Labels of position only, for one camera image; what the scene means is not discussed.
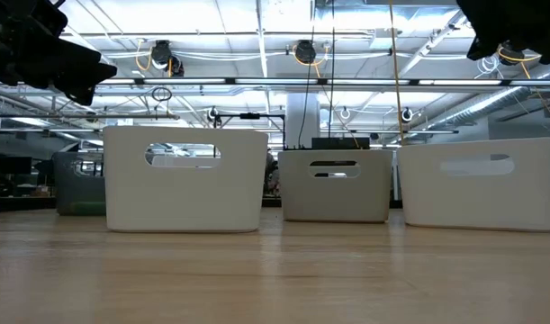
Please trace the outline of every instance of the wooden tabletop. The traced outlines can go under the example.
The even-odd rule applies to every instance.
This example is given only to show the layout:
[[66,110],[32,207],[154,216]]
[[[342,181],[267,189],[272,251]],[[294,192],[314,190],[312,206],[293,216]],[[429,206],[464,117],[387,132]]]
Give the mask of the wooden tabletop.
[[104,218],[0,213],[0,323],[550,324],[550,233],[272,209],[255,233],[123,234]]

